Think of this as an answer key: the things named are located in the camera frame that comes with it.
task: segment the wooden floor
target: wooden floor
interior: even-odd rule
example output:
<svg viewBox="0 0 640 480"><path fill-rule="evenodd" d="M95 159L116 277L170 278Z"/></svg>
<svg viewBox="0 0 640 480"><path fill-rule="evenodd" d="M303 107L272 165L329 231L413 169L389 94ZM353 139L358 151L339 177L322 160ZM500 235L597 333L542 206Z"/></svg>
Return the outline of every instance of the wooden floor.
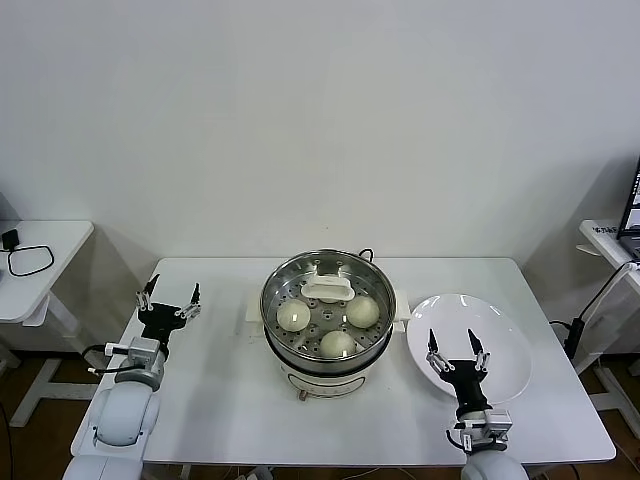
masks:
<svg viewBox="0 0 640 480"><path fill-rule="evenodd" d="M0 377L0 402L7 414L11 416L25 394L31 381L44 363L43 359L25 359L16 370L9 370ZM631 377L624 360L603 361L616 374L629 397L636 406L640 406L640 380ZM69 359L62 362L60 370L54 377L57 382L97 383L97 378L87 373L87 365L80 359ZM602 386L591 370L581 377L587 392L602 392ZM36 408L31 420L24 428L12 428L15 480L38 479L59 480L62 478L67 464L71 460L69 445L88 402L72 400L43 400ZM624 420L617 412L604 412L601 418L619 446L625 449L632 459L640 457L640 441L627 428ZM581 480L640 480L640 474L633 465L618 451L618 456L607 463L577 465ZM177 466L154 466L177 478L180 468ZM240 473L246 473L249 467L214 467L194 466L191 471L192 480L232 480ZM367 472L368 469L344 468L276 468L273 472L278 480L340 480L349 475ZM366 480L454 480L460 478L458 468L408 468L380 469L366 477ZM547 472L550 480L573 480L575 475L570 467L560 466ZM0 423L0 479L9 479L9 457L6 433Z"/></svg>

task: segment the white table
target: white table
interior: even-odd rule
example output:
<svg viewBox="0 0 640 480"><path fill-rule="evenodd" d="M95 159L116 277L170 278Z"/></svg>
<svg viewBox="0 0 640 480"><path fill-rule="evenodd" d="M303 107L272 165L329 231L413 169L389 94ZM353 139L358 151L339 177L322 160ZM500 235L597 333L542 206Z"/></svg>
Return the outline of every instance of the white table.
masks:
<svg viewBox="0 0 640 480"><path fill-rule="evenodd" d="M51 287L89 238L93 225L87 221L23 221L14 228L18 230L20 246L48 245L54 255L54 263L35 275L13 277L8 271L8 254L0 253L3 265L0 272L0 323L33 325L34 313L42 309L39 318L43 320L48 309L53 314L54 327L76 350L82 350L88 342L80 336L80 323L53 294ZM6 348L2 347L2 350L0 354L8 358L7 366L16 367L17 359ZM95 392L93 385L49 383L59 364L57 359L45 362L12 417L11 426L24 426L41 398L92 398Z"/></svg>
<svg viewBox="0 0 640 480"><path fill-rule="evenodd" d="M246 333L247 299L282 259L164 259L153 300L184 304L200 282L202 314L172 333L161 408L146 462L266 465L462 465L445 438L455 400L420 373L394 332L367 385L337 399L300 402L263 337ZM443 292L497 305L534 353L531 383L504 404L509 453L525 464L593 462L616 450L547 319L509 259L376 259L411 307ZM139 335L132 316L122 342ZM122 358L110 366L119 365ZM103 378L99 390L113 385ZM86 416L73 441L76 452Z"/></svg>
<svg viewBox="0 0 640 480"><path fill-rule="evenodd" d="M618 224L619 222L615 220L585 220L580 224L580 232L595 247L595 251L602 255L613 268L618 268L631 260L631 256L616 239ZM640 272L627 274L625 280L633 291L640 295ZM631 315L626 318L611 319L607 323L602 323L599 328L585 329L583 347L576 352L576 370L581 372L594 362L620 337L621 333L618 331L622 327L637 321L637 315ZM640 361L634 362L629 371L632 375L640 375ZM593 404L599 411L619 410L636 438L640 438L640 413L624 393L613 372L608 368L596 368L594 372L607 393L591 395Z"/></svg>

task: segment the wire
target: wire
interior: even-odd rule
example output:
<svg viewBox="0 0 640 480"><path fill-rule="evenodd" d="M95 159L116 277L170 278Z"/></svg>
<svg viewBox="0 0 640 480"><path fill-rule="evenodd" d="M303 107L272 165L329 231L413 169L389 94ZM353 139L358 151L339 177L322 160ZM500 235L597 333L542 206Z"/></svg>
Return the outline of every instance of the wire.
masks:
<svg viewBox="0 0 640 480"><path fill-rule="evenodd" d="M358 256L361 257L365 253L369 253L369 261L373 262L373 250L370 248L365 248L364 250L360 250L360 253L358 253Z"/></svg>
<svg viewBox="0 0 640 480"><path fill-rule="evenodd" d="M33 270L31 272L27 272L27 273L16 273L13 271L13 264L11 263L11 256L16 253L16 252L24 252L26 250L39 250L41 248L44 248L47 253L49 253L49 256L51 257L51 260L49 261L49 263L47 265L45 265L42 268L38 268L37 270ZM14 277L29 277L31 275L35 275L36 273L40 273L40 272L44 272L47 268L51 267L53 265L53 263L55 262L55 257L53 256L53 252L51 251L51 248L49 248L48 245L36 245L34 247L20 247L20 248L14 248L13 250L2 250L5 253L8 253L9 256L7 257L7 264L9 265L9 273L11 275L13 275Z"/></svg>
<svg viewBox="0 0 640 480"><path fill-rule="evenodd" d="M610 285L607 287L607 289L602 293L602 295L600 295L600 299L596 302L596 304L592 307L591 309L591 315L589 315L589 318L584 319L584 324L587 325L587 323L589 323L591 321L591 319L595 316L596 312L598 311L598 309L600 308L600 305L602 304L602 302L604 301L604 299L607 297L607 295L609 295L609 293L611 293L611 291L613 290L613 288L618 284L618 282L620 282L620 280L622 280L622 277L624 277L627 273L629 272L635 272L637 270L636 268L632 268L629 270L625 270L622 272L622 274L614 279Z"/></svg>
<svg viewBox="0 0 640 480"><path fill-rule="evenodd" d="M562 325L567 330L571 330L571 325L569 325L567 322L561 322L560 320L553 320L552 322L549 322L549 325L553 324Z"/></svg>
<svg viewBox="0 0 640 480"><path fill-rule="evenodd" d="M580 480L580 472L578 472L578 469L576 468L575 465L569 465L571 467L571 470L573 470L573 473L576 474L576 480Z"/></svg>
<svg viewBox="0 0 640 480"><path fill-rule="evenodd" d="M589 308L591 308L591 305L593 305L593 304L594 304L594 302L595 302L596 300L598 300L598 298L600 297L600 295L605 291L605 289L609 286L609 284L613 281L613 279L614 279L614 278L616 278L616 276L617 276L617 275L622 271L622 269L624 269L627 265L629 265L629 264L631 264L631 263L635 263L635 261L631 260L631 261L629 261L629 262L625 262L625 263L623 263L622 265L620 265L620 266L616 269L616 271L615 271L615 272L613 272L613 275L611 275L611 276L609 277L609 279L604 283L604 285L602 285L602 287L600 288L600 290L598 290L598 293L596 293L596 294L595 294L595 296L591 299L591 301L587 304L587 306L586 306L586 307L584 307L584 309L582 310L582 312L580 313L580 315L578 315L578 318L579 318L580 320L584 320L584 318L583 318L583 317L585 316L585 314L587 313L587 311L589 311Z"/></svg>
<svg viewBox="0 0 640 480"><path fill-rule="evenodd" d="M397 468L396 470L400 470L402 473L404 473L407 477L412 478L413 480L416 480L416 477L414 477L413 475L411 475L409 472L407 472L404 468Z"/></svg>
<svg viewBox="0 0 640 480"><path fill-rule="evenodd" d="M370 473L377 472L378 470L380 470L380 469L379 468L373 468L371 470L367 470L366 472L359 473L357 475L350 475L348 477L344 477L342 480L349 480L350 478L364 477L365 475L369 475Z"/></svg>
<svg viewBox="0 0 640 480"><path fill-rule="evenodd" d="M446 430L446 434L447 434L447 440L449 440L449 443L454 447L456 447L457 449L462 450L464 452L464 447L460 445L458 442L456 442L453 438L451 438L451 432L449 430Z"/></svg>
<svg viewBox="0 0 640 480"><path fill-rule="evenodd" d="M227 478L227 477L229 476L229 473L231 472L231 469L232 469L232 468L233 468L233 465L231 465L231 466L229 467L229 469L227 470L227 473L225 473L225 474L224 474L224 477L222 477L222 479L221 479L221 480L225 480L225 478Z"/></svg>
<svg viewBox="0 0 640 480"><path fill-rule="evenodd" d="M13 480L14 462L13 462L13 442L11 440L11 428L9 427L9 418L7 417L7 412L4 409L4 405L2 405L2 403L0 403L0 410L2 410L2 419L4 420L4 426L7 430L7 438L9 439L9 465L11 466L11 474L9 476L9 479Z"/></svg>
<svg viewBox="0 0 640 480"><path fill-rule="evenodd" d="M484 445L478 445L473 449L473 453L483 452L485 450L491 450L493 446L498 443L498 439L496 437L491 437L491 443L486 443Z"/></svg>
<svg viewBox="0 0 640 480"><path fill-rule="evenodd" d="M616 448L618 450L620 450L622 452L622 454L627 457L627 460L629 460L629 462L631 462L631 465L633 465L633 468L636 469L636 472L640 473L640 468L638 467L638 465L636 464L636 462L633 461L633 459L629 456L629 454L625 451L624 448L622 448L618 442L616 442L613 438L611 439L611 441L613 442L613 444L616 446Z"/></svg>
<svg viewBox="0 0 640 480"><path fill-rule="evenodd" d="M82 351L82 358L87 356L87 353L89 352L101 352L104 353L104 343L101 344L97 344L97 345L89 345L87 348L85 348Z"/></svg>
<svg viewBox="0 0 640 480"><path fill-rule="evenodd" d="M96 375L104 375L105 373L119 373L119 372L128 372L130 370L144 370L144 367L138 365L129 365L128 367L119 367L119 368L89 368L88 370L91 373L95 373Z"/></svg>

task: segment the stainless steel steamer basket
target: stainless steel steamer basket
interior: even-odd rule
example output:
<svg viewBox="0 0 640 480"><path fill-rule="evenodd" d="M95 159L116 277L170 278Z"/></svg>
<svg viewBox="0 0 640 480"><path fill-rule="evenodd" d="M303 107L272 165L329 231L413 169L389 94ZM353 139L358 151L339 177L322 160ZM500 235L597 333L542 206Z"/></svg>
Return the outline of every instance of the stainless steel steamer basket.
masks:
<svg viewBox="0 0 640 480"><path fill-rule="evenodd" d="M306 298L302 287L315 276L339 276L351 283L356 296L369 296L378 304L380 316L373 326L356 328L346 319L347 302L325 303ZM288 332L277 322L278 308L292 298L305 302L311 312L309 325L300 332ZM393 287L372 262L338 250L301 253L280 265L267 279L260 296L260 313L269 345L292 368L319 377L342 376L369 366L385 350L396 313ZM342 330L356 340L356 353L342 358L320 354L322 337Z"/></svg>

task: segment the laptop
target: laptop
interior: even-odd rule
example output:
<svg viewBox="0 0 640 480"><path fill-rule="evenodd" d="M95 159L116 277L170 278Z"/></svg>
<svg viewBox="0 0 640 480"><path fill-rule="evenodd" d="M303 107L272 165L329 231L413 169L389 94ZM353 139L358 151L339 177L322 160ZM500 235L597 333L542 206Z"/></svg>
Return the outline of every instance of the laptop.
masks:
<svg viewBox="0 0 640 480"><path fill-rule="evenodd" d="M618 228L618 242L632 258L640 259L640 160L633 178L631 193Z"/></svg>

